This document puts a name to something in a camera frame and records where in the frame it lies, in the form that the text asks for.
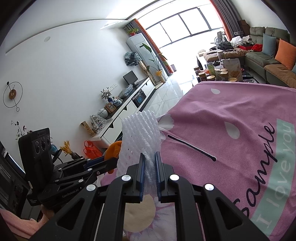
picture frame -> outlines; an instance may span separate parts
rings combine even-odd
[[[109,114],[116,110],[116,107],[113,105],[112,102],[107,103],[104,108],[107,110]]]

black line print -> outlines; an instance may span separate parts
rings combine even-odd
[[[193,148],[193,149],[196,150],[196,151],[199,151],[200,153],[202,153],[202,154],[206,155],[207,157],[211,158],[213,161],[216,161],[216,160],[217,160],[216,157],[210,155],[209,153],[204,152],[203,150],[198,149],[197,147],[195,147],[195,146],[193,146],[193,145],[190,145],[189,143],[187,143],[187,142],[185,142],[185,141],[182,141],[182,140],[180,140],[180,139],[177,139],[177,138],[175,138],[175,137],[173,137],[173,136],[171,136],[171,135],[168,135],[168,137],[171,138],[171,139],[173,139],[173,140],[175,140],[175,141],[181,142],[181,143],[183,143],[183,144],[185,144],[185,145],[187,145],[187,146]]]

cabinet drawer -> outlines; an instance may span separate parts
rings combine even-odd
[[[154,88],[151,80],[148,80],[146,84],[142,87],[142,91],[145,93],[146,96],[150,93],[150,91]]]
[[[119,134],[122,131],[121,119],[119,117],[116,117],[112,125],[113,125],[113,128],[109,127],[106,130],[105,134],[103,135],[103,137],[107,141],[109,141],[111,144],[116,141],[116,138],[119,136]]]
[[[137,107],[133,103],[133,101],[130,101],[126,107],[123,109],[123,111],[119,114],[120,119],[125,119],[128,116],[134,114],[137,110]]]

snack bag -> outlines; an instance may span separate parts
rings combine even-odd
[[[240,62],[238,58],[235,59],[224,59],[223,67],[228,69],[229,78],[237,78],[238,82],[242,82],[242,72]]]

orange pillow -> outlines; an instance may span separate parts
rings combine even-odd
[[[296,47],[280,39],[279,49],[274,59],[292,70],[296,63]]]

